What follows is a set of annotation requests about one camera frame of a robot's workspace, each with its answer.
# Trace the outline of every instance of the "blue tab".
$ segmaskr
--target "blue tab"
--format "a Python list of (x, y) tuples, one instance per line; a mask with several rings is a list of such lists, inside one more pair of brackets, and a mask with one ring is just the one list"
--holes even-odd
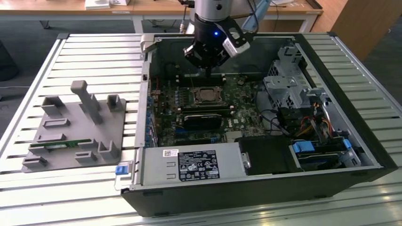
[(117, 175), (129, 174), (129, 166), (117, 166), (115, 174)]
[(316, 150), (312, 141), (298, 141), (298, 142), (296, 142), (293, 147), (294, 147), (296, 153), (313, 152)]
[(352, 148), (352, 143), (350, 143), (350, 141), (348, 139), (344, 139), (344, 144), (345, 144), (345, 146), (346, 146), (348, 149)]
[(294, 148), (296, 153), (301, 152), (300, 146), (297, 144), (292, 145), (292, 147)]

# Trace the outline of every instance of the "aluminum table surface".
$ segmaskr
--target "aluminum table surface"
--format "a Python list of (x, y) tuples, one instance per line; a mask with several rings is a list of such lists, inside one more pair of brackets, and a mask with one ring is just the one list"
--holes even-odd
[[(401, 106), (337, 37), (306, 33), (313, 48), (398, 166), (402, 165)], [(42, 120), (46, 96), (78, 101), (74, 80), (97, 99), (127, 101), (123, 159), (134, 158), (142, 58), (139, 34), (73, 34), (58, 40), (0, 141), (2, 225), (402, 225), (402, 170), (358, 184), (332, 198), (143, 218), (115, 189), (115, 167), (20, 172)], [(313, 79), (320, 80), (309, 69)], [(123, 179), (125, 187), (130, 179)]]

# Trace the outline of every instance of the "gray carpet floor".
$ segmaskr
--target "gray carpet floor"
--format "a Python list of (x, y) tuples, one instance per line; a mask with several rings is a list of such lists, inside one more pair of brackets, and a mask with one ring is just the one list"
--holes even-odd
[[(179, 31), (181, 21), (165, 21), (153, 27), (145, 21), (145, 32)], [(20, 68), (20, 74), (0, 87), (30, 86), (53, 48), (59, 33), (133, 33), (131, 21), (51, 21), (51, 29), (43, 29), (36, 21), (0, 21), (0, 41)], [(402, 103), (402, 18), (392, 32), (373, 50), (365, 65), (386, 89)], [(27, 89), (0, 89), (0, 137), (15, 115)]]

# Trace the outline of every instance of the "wooden cabinet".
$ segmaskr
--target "wooden cabinet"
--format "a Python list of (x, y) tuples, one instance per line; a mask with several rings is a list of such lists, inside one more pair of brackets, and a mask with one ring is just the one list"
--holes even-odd
[(365, 60), (402, 14), (402, 0), (317, 0), (325, 12), (313, 32), (336, 32)]

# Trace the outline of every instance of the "warning label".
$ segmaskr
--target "warning label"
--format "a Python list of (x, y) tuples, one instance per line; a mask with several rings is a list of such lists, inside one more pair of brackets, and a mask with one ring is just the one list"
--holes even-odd
[(219, 178), (215, 150), (202, 152), (182, 152), (178, 154), (181, 181)]

